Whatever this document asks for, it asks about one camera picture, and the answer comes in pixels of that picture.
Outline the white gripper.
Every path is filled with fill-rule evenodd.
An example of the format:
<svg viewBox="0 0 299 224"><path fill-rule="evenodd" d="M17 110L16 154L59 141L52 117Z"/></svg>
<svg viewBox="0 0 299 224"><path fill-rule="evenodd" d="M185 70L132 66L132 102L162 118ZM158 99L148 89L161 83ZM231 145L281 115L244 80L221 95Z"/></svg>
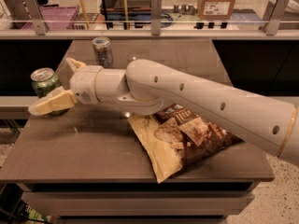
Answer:
<svg viewBox="0 0 299 224"><path fill-rule="evenodd" d="M71 90L66 90L60 86L50 91L45 97L39 98L29 106L28 111L31 115L41 116L66 110L73 107L77 101L85 105L97 105L99 103L95 91L95 80L103 67L86 65L73 58L67 58L66 62L74 73L69 81Z"/></svg>

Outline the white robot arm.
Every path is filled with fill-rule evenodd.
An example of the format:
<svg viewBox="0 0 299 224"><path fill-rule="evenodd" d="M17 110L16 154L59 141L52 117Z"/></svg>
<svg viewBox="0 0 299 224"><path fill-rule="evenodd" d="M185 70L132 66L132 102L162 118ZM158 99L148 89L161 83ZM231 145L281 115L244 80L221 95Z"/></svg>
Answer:
<svg viewBox="0 0 299 224"><path fill-rule="evenodd" d="M68 90L59 87L29 106L35 116L86 105L112 103L140 115L182 105L272 156L299 165L298 106L179 72L150 60L124 69L87 65L68 58L74 72Z"/></svg>

